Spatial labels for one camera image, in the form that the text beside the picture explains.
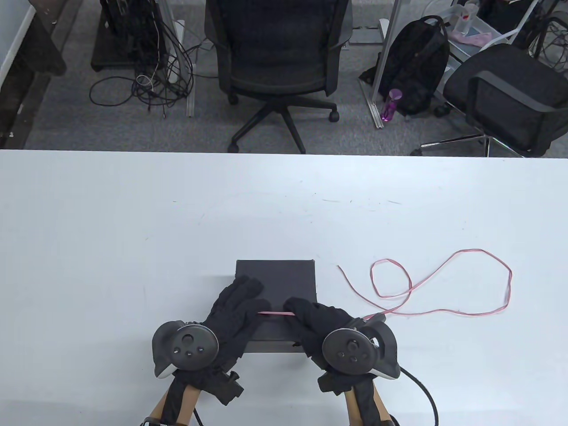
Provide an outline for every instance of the glove finger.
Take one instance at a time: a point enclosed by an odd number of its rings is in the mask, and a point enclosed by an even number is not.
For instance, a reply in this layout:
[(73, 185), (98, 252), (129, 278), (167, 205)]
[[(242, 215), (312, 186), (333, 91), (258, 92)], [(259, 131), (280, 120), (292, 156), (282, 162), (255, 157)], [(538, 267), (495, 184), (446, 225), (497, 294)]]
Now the glove finger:
[(240, 358), (243, 356), (243, 353), (247, 348), (247, 344), (250, 342), (254, 332), (257, 330), (260, 324), (262, 324), (263, 320), (264, 319), (261, 315), (258, 315), (257, 313), (252, 314), (247, 318), (245, 326), (243, 326), (242, 329), (239, 330), (239, 332), (236, 334), (236, 336), (231, 339), (230, 352), (232, 352), (235, 357)]
[(247, 280), (238, 285), (237, 288), (230, 294), (225, 302), (225, 306), (229, 309), (235, 309), (242, 302), (248, 299), (254, 299), (262, 293), (264, 285), (256, 278), (248, 278)]
[(259, 312), (270, 311), (271, 309), (272, 306), (266, 299), (247, 299), (238, 307), (238, 310), (244, 314), (245, 320), (248, 323), (258, 317)]
[(292, 329), (296, 339), (302, 345), (302, 349), (307, 356), (311, 357), (314, 354), (321, 352), (321, 342), (317, 334), (314, 333), (309, 327), (306, 327), (298, 318), (294, 316), (286, 316), (284, 321)]
[(343, 327), (349, 321), (353, 319), (351, 315), (349, 315), (346, 311), (341, 308), (336, 308), (335, 306), (327, 306), (321, 303), (314, 303), (314, 312), (319, 312), (321, 315), (322, 311), (325, 311), (327, 315), (333, 316), (333, 322), (335, 323), (334, 328)]
[(219, 297), (213, 304), (213, 308), (211, 310), (217, 308), (217, 306), (225, 306), (227, 300), (231, 297), (231, 295), (235, 292), (235, 290), (239, 288), (243, 283), (246, 283), (248, 280), (249, 277), (247, 277), (246, 275), (241, 275), (240, 277), (235, 278), (233, 284), (225, 287), (223, 291), (219, 294)]
[(284, 309), (293, 312), (296, 318), (305, 326), (314, 329), (314, 315), (317, 313), (316, 307), (308, 300), (298, 297), (291, 297), (284, 302)]

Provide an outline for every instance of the chair armrest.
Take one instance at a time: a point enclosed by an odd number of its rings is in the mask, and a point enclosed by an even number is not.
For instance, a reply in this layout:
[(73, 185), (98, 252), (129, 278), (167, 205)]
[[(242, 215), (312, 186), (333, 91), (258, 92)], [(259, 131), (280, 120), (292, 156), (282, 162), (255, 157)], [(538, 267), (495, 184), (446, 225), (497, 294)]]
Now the chair armrest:
[(210, 5), (209, 2), (205, 4), (205, 21), (204, 30), (207, 39), (215, 45), (215, 48), (228, 49), (229, 45), (227, 43), (227, 37), (225, 34), (217, 34), (215, 29), (215, 24), (213, 21), (213, 16), (210, 7), (217, 7), (217, 4)]
[[(332, 24), (332, 32), (335, 31), (335, 22)], [(353, 5), (351, 0), (348, 1), (345, 9), (345, 15), (343, 21), (341, 22), (341, 28), (339, 30), (339, 35), (337, 37), (337, 42), (329, 45), (329, 50), (337, 49), (343, 46), (353, 35)]]
[(554, 108), (548, 105), (544, 105), (539, 101), (535, 101), (529, 95), (523, 93), (519, 89), (511, 86), (502, 78), (497, 77), (495, 74), (489, 71), (481, 71), (477, 73), (467, 83), (467, 101), (466, 101), (466, 118), (468, 122), (473, 119), (473, 111), (475, 110), (475, 105), (477, 103), (477, 90), (479, 87), (479, 82), (483, 81), (490, 85), (491, 87), (497, 89), (499, 92), (510, 97), (519, 104), (540, 113), (547, 112), (560, 112), (568, 111), (568, 108)]

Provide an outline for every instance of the chair wheel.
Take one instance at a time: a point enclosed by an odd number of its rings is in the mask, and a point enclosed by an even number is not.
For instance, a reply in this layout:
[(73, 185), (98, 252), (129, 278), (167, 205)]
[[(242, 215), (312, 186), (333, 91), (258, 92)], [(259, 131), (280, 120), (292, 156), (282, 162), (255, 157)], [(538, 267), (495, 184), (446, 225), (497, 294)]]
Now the chair wheel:
[(227, 152), (230, 154), (237, 154), (239, 152), (239, 146), (237, 144), (231, 143), (227, 148)]
[(239, 103), (239, 97), (234, 93), (231, 93), (227, 98), (231, 105), (237, 105)]
[(443, 105), (438, 105), (436, 108), (434, 108), (434, 116), (436, 116), (438, 118), (442, 118), (442, 117), (448, 115), (451, 110), (452, 110), (452, 107), (450, 107), (447, 103), (445, 103)]
[(329, 113), (329, 121), (331, 121), (332, 123), (337, 123), (339, 121), (339, 112), (331, 111)]

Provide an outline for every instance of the pink cloth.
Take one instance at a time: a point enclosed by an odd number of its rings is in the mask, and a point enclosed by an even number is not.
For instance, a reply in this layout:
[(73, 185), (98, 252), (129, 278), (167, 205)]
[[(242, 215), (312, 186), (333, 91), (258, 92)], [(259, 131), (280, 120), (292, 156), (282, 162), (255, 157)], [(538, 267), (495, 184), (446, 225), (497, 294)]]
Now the pink cloth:
[(470, 44), (472, 46), (483, 47), (492, 40), (493, 36), (490, 32), (484, 32), (482, 34), (475, 34), (473, 36), (465, 36), (459, 31), (453, 30), (448, 34), (448, 39), (457, 41), (462, 44)]

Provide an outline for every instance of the controller thumbstick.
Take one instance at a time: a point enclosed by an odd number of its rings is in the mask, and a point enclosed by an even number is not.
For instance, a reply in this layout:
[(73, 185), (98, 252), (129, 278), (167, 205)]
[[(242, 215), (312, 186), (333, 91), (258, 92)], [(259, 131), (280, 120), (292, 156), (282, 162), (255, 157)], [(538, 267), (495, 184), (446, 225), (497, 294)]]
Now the controller thumbstick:
[(350, 342), (347, 343), (348, 351), (355, 352), (357, 349), (359, 349), (359, 343), (357, 343), (357, 340), (350, 340)]

